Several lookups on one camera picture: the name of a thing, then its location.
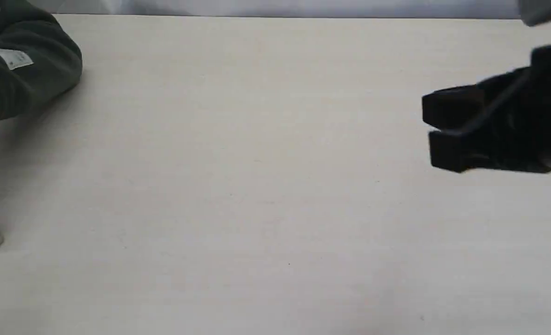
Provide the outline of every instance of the dark green sleeve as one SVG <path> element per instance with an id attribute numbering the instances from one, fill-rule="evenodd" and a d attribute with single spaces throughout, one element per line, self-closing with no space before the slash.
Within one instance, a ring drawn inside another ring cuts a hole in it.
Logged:
<path id="1" fill-rule="evenodd" d="M 0 121 L 45 106 L 81 72 L 79 47 L 52 15 L 26 0 L 0 0 Z"/>

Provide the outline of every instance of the white backdrop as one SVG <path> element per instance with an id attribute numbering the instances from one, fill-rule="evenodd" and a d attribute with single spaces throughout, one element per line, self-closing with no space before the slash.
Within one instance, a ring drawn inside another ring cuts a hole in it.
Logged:
<path id="1" fill-rule="evenodd" d="M 55 13 L 275 17 L 517 17 L 515 0 L 32 0 Z"/>

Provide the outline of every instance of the table surface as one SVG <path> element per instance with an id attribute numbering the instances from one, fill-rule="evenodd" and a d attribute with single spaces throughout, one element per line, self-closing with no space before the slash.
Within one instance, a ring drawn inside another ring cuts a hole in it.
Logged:
<path id="1" fill-rule="evenodd" d="M 59 20 L 82 84 L 0 124 L 0 335 L 551 334 L 551 174 L 433 169 L 420 115 L 551 25 Z"/>

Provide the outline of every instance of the sweater sleeve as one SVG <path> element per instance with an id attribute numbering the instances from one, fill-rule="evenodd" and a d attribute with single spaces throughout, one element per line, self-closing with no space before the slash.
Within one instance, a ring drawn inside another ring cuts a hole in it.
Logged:
<path id="1" fill-rule="evenodd" d="M 41 108 L 80 80 L 79 47 L 52 15 L 0 0 L 0 121 Z"/>

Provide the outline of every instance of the clothing label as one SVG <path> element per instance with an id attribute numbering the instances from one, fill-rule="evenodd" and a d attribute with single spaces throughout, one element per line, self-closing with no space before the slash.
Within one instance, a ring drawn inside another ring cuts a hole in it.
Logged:
<path id="1" fill-rule="evenodd" d="M 0 56 L 9 66 L 9 70 L 33 64 L 29 55 L 19 50 L 0 49 Z"/>

